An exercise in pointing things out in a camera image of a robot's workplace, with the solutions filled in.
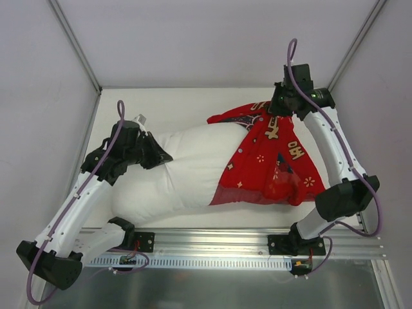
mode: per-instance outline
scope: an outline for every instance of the white cloth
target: white cloth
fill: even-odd
[[[113,214],[138,225],[180,209],[208,206],[246,134],[235,123],[153,134],[173,161],[150,170],[129,166],[113,188]]]

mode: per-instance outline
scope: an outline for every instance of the purple cable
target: purple cable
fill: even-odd
[[[113,145],[116,142],[116,139],[120,133],[120,130],[122,129],[123,123],[124,123],[124,103],[122,100],[119,100],[117,102],[117,112],[120,116],[120,123],[119,126],[117,127],[117,130],[115,132],[115,135],[113,137],[113,139],[110,141],[110,144],[108,145],[108,148],[106,149],[105,153],[103,154],[102,158],[98,161],[96,167],[92,170],[92,172],[90,173],[90,175],[88,176],[88,178],[86,179],[86,181],[80,186],[80,188],[77,190],[76,194],[80,195],[81,192],[84,190],[84,188],[87,186],[87,184],[90,182],[90,180],[92,179],[92,177],[96,174],[97,170],[100,168],[100,166],[103,164],[103,162],[106,160],[106,158],[108,157],[110,150],[113,148]],[[63,220],[64,216],[67,214],[67,212],[70,210],[70,207],[74,204],[74,202],[77,200],[76,197],[73,197],[70,202],[67,204],[67,206],[64,208],[64,210],[62,211],[62,213],[60,214],[60,216],[57,218],[56,222],[54,223],[54,225],[51,227],[49,233],[47,234],[47,236],[49,238],[51,238],[54,234],[54,232],[56,231],[57,227],[59,226],[60,222]],[[26,283],[26,293],[27,293],[27,298],[29,300],[29,302],[31,302],[32,304],[34,304],[35,306],[39,306],[41,304],[44,304],[45,302],[49,301],[54,293],[57,291],[57,288],[55,288],[48,297],[46,297],[45,299],[43,299],[42,301],[36,301],[33,298],[32,295],[32,280],[33,280],[33,275],[34,275],[34,270],[35,267],[37,266],[37,263],[39,262],[39,258],[40,255],[42,254],[42,252],[44,251],[44,249],[46,248],[47,243],[49,242],[48,239],[44,240],[43,244],[41,245],[40,249],[37,251],[36,256],[34,257],[33,263],[30,267],[29,270],[29,274],[27,277],[27,283]]]
[[[352,158],[350,156],[349,150],[346,147],[346,144],[344,143],[340,132],[336,129],[335,124],[333,123],[332,119],[329,118],[329,116],[326,114],[326,112],[323,111],[318,105],[316,105],[316,103],[314,101],[312,101],[310,97],[305,95],[305,93],[297,85],[297,82],[295,80],[295,77],[294,77],[294,74],[293,74],[293,71],[292,71],[292,59],[293,59],[294,54],[295,54],[296,46],[297,46],[297,39],[292,39],[289,42],[289,46],[288,46],[288,60],[287,60],[290,80],[292,81],[292,84],[294,85],[294,87],[295,87],[296,91],[298,92],[298,94],[300,94],[310,105],[312,105],[318,112],[320,112],[320,114],[329,123],[329,125],[330,125],[331,129],[333,130],[333,132],[335,132],[336,137],[337,137],[337,139],[338,139],[338,141],[339,141],[339,143],[342,147],[342,150],[344,152],[344,155],[345,155],[345,157],[346,157],[346,159],[349,163],[349,168],[356,175],[356,177],[368,188],[369,192],[372,194],[373,199],[375,200],[375,203],[376,203],[376,209],[377,209],[377,213],[378,213],[378,225],[377,225],[376,231],[371,233],[371,234],[360,232],[357,229],[355,229],[355,228],[351,227],[350,225],[348,225],[347,223],[341,222],[341,221],[336,221],[335,223],[332,223],[329,227],[324,229],[323,232],[326,232],[327,230],[330,230],[335,224],[340,224],[340,225],[343,225],[344,227],[347,227],[352,232],[354,232],[354,233],[356,233],[360,236],[374,237],[377,234],[379,234],[380,231],[382,230],[382,205],[380,204],[379,197],[378,197],[377,193],[375,192],[375,190],[373,190],[372,186],[362,177],[362,175],[356,170],[356,168],[354,168],[353,161],[352,161]]]
[[[326,257],[323,259],[323,261],[317,265],[310,273],[313,274],[314,272],[316,272],[318,269],[320,269],[322,267],[322,265],[324,265],[326,263],[326,261],[329,259],[330,254],[332,253],[332,248],[333,248],[333,241],[332,238],[329,236],[323,236],[323,238],[326,238],[327,240],[329,240],[329,250],[328,250],[328,254],[326,255]]]

